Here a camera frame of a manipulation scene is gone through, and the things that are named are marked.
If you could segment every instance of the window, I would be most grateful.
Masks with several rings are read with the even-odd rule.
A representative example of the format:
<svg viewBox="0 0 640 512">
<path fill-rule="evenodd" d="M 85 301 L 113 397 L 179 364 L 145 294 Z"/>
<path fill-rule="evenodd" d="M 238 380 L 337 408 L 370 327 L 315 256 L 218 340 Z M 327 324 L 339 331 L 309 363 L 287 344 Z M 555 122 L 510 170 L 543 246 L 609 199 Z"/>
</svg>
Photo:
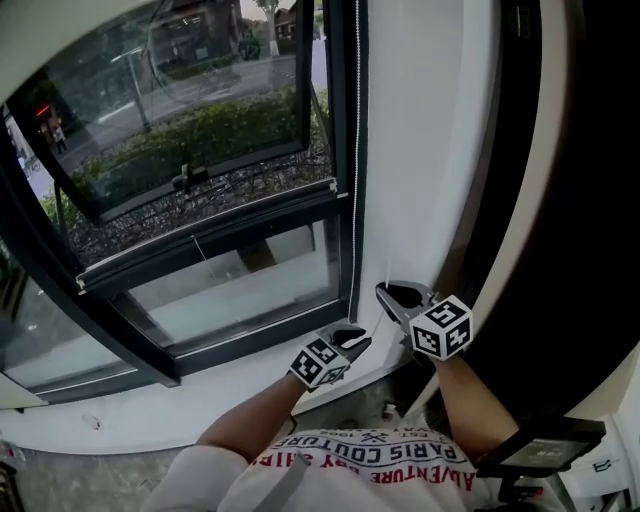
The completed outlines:
<svg viewBox="0 0 640 512">
<path fill-rule="evenodd" d="M 349 314 L 355 13 L 317 4 L 145 4 L 6 101 L 0 236 L 60 325 L 114 358 L 82 341 L 87 364 L 19 383 L 50 403 L 178 385 Z"/>
<path fill-rule="evenodd" d="M 0 365 L 21 386 L 38 393 L 132 371 L 56 306 L 2 241 L 0 297 Z"/>
</svg>

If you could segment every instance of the window blind cord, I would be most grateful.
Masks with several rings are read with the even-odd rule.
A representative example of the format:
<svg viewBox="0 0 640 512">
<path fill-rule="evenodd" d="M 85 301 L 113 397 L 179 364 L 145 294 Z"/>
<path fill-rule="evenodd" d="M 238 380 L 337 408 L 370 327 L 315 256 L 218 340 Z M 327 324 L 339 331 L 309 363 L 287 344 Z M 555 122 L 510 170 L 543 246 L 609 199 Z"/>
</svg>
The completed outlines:
<svg viewBox="0 0 640 512">
<path fill-rule="evenodd" d="M 360 171 L 360 68 L 361 68 L 361 55 L 360 55 L 360 0 L 355 2 L 356 9 L 356 144 L 355 144 L 355 177 L 354 177 L 354 192 L 353 192 L 353 223 L 352 223 L 352 236 L 351 236 L 351 293 L 349 294 L 349 320 L 351 320 L 351 309 L 353 306 L 353 294 L 356 286 L 356 226 L 357 219 L 356 214 L 358 211 L 358 184 L 359 184 L 359 171 Z"/>
</svg>

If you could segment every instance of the shoulder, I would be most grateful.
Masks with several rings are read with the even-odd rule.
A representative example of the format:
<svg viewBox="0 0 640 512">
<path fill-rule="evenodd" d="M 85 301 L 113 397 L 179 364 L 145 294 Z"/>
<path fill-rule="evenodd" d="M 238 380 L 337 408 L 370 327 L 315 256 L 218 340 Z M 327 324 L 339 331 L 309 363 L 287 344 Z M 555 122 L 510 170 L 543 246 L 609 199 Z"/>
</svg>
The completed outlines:
<svg viewBox="0 0 640 512">
<path fill-rule="evenodd" d="M 223 448 L 185 448 L 147 498 L 142 512 L 182 508 L 214 510 L 247 465 L 240 455 Z"/>
</svg>

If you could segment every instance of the tree trunk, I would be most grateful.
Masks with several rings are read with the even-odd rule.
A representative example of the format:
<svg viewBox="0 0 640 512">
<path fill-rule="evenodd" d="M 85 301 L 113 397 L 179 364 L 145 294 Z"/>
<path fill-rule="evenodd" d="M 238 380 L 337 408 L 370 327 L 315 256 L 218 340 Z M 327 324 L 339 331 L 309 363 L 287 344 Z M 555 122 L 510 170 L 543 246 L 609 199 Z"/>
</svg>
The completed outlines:
<svg viewBox="0 0 640 512">
<path fill-rule="evenodd" d="M 280 55 L 278 50 L 278 43 L 276 42 L 276 13 L 265 12 L 267 15 L 267 22 L 269 23 L 269 52 L 272 57 Z"/>
<path fill-rule="evenodd" d="M 131 75 L 131 82 L 133 83 L 133 102 L 138 109 L 138 115 L 140 116 L 140 121 L 142 122 L 142 129 L 146 133 L 151 132 L 151 125 L 149 124 L 149 119 L 147 119 L 147 114 L 144 111 L 144 106 L 142 105 L 142 95 L 140 94 L 140 86 L 138 85 L 138 79 L 136 78 L 136 70 L 133 67 L 133 60 L 131 58 L 131 54 L 127 55 L 127 64 L 129 73 Z"/>
</svg>

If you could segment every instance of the person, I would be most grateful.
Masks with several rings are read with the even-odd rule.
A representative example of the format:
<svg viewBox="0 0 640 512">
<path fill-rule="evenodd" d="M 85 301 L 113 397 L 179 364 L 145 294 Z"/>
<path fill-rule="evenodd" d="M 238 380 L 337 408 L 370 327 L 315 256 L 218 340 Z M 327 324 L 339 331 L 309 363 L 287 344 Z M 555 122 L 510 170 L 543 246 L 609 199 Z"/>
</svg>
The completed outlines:
<svg viewBox="0 0 640 512">
<path fill-rule="evenodd" d="M 58 124 L 53 131 L 53 139 L 56 141 L 56 146 L 58 146 L 58 154 L 61 155 L 63 151 L 67 150 L 67 145 L 64 142 L 65 136 L 60 124 Z"/>
<path fill-rule="evenodd" d="M 476 478 L 473 462 L 518 426 L 461 357 L 433 363 L 453 441 L 428 428 L 322 429 L 271 444 L 307 390 L 289 373 L 178 454 L 142 511 L 498 507 L 500 481 Z M 536 506 L 563 510 L 546 490 Z"/>
</svg>

